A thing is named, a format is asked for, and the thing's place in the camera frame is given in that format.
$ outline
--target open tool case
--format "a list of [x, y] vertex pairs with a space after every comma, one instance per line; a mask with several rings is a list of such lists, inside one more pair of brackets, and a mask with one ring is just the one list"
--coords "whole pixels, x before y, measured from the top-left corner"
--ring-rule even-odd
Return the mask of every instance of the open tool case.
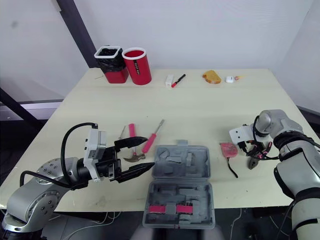
[[215, 210], [209, 150], [205, 146], [158, 145], [142, 224], [149, 228], [212, 229]]

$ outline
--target pink screwdriver handle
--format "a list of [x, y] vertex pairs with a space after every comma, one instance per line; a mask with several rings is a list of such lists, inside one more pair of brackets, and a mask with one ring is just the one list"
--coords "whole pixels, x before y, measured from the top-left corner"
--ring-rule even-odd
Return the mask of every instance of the pink screwdriver handle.
[[130, 137], [135, 137], [136, 136], [136, 129], [135, 129], [135, 124], [130, 123], [129, 124], [129, 135]]
[[152, 133], [151, 136], [149, 137], [148, 141], [146, 141], [146, 144], [144, 145], [144, 147], [142, 148], [142, 152], [144, 154], [146, 154], [149, 149], [151, 148], [152, 144], [154, 143], [155, 139], [156, 139], [156, 134]]

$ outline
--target red cup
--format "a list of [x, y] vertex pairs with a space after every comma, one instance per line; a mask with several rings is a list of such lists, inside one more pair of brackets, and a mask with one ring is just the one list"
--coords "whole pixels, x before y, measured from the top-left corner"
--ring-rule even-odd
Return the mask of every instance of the red cup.
[[145, 85], [151, 82], [146, 50], [131, 47], [122, 52], [122, 57], [134, 84]]

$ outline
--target pliers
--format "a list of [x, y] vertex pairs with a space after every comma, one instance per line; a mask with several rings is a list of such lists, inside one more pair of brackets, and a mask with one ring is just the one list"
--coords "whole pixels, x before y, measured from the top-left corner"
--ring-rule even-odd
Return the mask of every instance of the pliers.
[[[254, 145], [253, 149], [247, 153], [247, 156], [250, 156], [250, 160], [248, 163], [248, 168], [250, 170], [255, 168], [258, 165], [259, 161], [264, 158], [264, 155], [269, 153], [272, 147], [272, 141], [268, 142], [266, 147], [264, 147], [262, 142], [259, 142], [259, 145], [260, 146]], [[261, 154], [261, 152], [258, 150], [259, 148], [263, 149], [262, 152], [264, 155]]]

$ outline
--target white cable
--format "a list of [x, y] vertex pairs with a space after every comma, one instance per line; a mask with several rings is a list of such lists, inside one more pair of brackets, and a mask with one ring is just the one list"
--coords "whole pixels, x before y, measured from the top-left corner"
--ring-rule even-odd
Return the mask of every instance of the white cable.
[[83, 229], [89, 229], [89, 228], [94, 228], [94, 227], [108, 226], [108, 225], [113, 224], [114, 221], [115, 221], [115, 218], [113, 217], [113, 218], [112, 218], [112, 221], [109, 222], [109, 223], [106, 223], [106, 224], [99, 224], [99, 225], [93, 225], [93, 226], [85, 226], [85, 227], [79, 228], [78, 230], [75, 230], [74, 232], [70, 233], [70, 234], [69, 234], [68, 236], [66, 236], [63, 240], [69, 240], [73, 234], [75, 234], [75, 233], [77, 233], [77, 232], [79, 232], [79, 231], [81, 231], [81, 230], [83, 230]]
[[96, 223], [96, 224], [103, 224], [107, 220], [107, 217], [108, 217], [108, 212], [105, 213], [105, 217], [104, 217], [104, 219], [102, 221], [91, 221], [91, 222]]
[[241, 215], [242, 215], [242, 208], [240, 208], [240, 215], [232, 222], [231, 231], [230, 231], [230, 240], [232, 239], [232, 231], [234, 230], [235, 222], [241, 218]]
[[117, 216], [115, 216], [115, 217], [114, 217], [114, 219], [118, 218], [118, 217], [120, 216], [120, 214], [121, 214], [121, 211], [118, 213], [118, 215], [117, 215]]
[[57, 218], [60, 218], [60, 217], [61, 217], [61, 215], [58, 215], [58, 216], [55, 216], [53, 218], [50, 218], [48, 221], [51, 221], [51, 220], [54, 220], [54, 219], [57, 219]]
[[[275, 221], [273, 220], [273, 218], [271, 216], [269, 216], [271, 222], [273, 223], [273, 225], [275, 225], [275, 227], [277, 229], [279, 229], [278, 225], [275, 223]], [[286, 234], [284, 231], [280, 230], [280, 232], [283, 234], [283, 235], [286, 235], [287, 237], [289, 237], [289, 234]]]

